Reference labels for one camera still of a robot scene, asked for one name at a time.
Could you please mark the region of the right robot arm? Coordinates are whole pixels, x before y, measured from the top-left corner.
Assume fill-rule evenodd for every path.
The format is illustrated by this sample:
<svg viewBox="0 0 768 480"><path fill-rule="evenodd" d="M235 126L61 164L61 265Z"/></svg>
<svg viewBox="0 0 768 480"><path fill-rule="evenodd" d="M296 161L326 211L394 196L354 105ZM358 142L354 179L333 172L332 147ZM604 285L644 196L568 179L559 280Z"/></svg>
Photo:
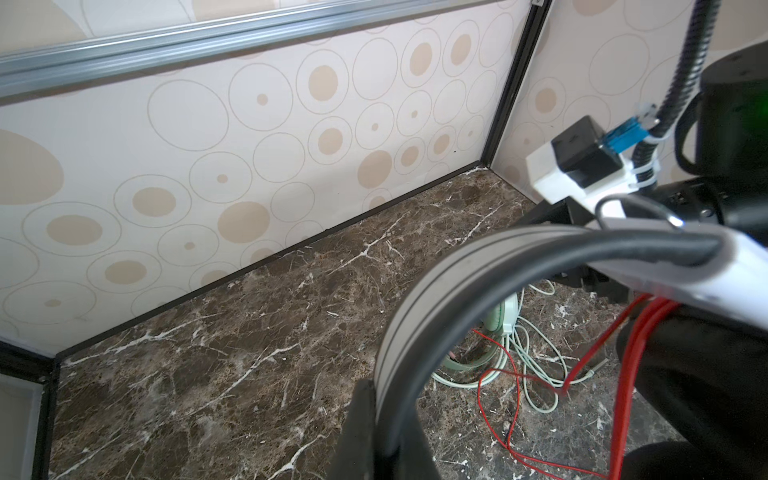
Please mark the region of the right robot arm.
<svg viewBox="0 0 768 480"><path fill-rule="evenodd" d="M698 1L670 87L613 129L583 116L531 153L541 202L526 225L583 226L612 195L630 217L647 199L683 221L767 241L767 46L708 63L721 5Z"/></svg>

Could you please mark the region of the white black headphones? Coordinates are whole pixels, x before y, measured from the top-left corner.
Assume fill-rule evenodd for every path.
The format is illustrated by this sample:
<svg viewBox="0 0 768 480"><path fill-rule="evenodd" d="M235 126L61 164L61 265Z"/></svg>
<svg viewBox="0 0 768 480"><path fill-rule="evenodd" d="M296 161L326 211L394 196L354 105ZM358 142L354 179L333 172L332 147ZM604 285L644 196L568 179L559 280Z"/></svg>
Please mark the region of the white black headphones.
<svg viewBox="0 0 768 480"><path fill-rule="evenodd" d="M757 327L767 325L765 248L718 225L687 226L650 200L642 219L598 215L587 227L516 227L462 246L415 284L377 355L374 451L398 453L417 395L448 351L493 307L528 284L589 266L648 293L653 311L632 332L617 394L609 475L621 472L641 353L651 331L686 303Z"/></svg>

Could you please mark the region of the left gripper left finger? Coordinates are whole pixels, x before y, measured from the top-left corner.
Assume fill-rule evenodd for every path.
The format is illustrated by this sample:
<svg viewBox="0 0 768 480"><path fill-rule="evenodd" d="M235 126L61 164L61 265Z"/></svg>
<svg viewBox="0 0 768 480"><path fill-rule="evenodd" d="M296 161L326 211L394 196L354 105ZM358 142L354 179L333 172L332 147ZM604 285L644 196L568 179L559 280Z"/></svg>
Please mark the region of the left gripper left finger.
<svg viewBox="0 0 768 480"><path fill-rule="evenodd" d="M369 379L356 383L346 419L327 472L330 480L374 478L375 386Z"/></svg>

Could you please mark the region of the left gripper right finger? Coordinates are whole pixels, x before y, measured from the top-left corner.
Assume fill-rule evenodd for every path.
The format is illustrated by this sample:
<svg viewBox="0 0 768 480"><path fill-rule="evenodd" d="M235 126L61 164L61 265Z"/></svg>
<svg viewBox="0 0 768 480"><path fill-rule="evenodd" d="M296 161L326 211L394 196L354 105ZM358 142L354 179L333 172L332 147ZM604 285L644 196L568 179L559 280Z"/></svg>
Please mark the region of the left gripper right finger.
<svg viewBox="0 0 768 480"><path fill-rule="evenodd" d="M427 437L412 408L403 424L395 462L395 478L401 480L440 480Z"/></svg>

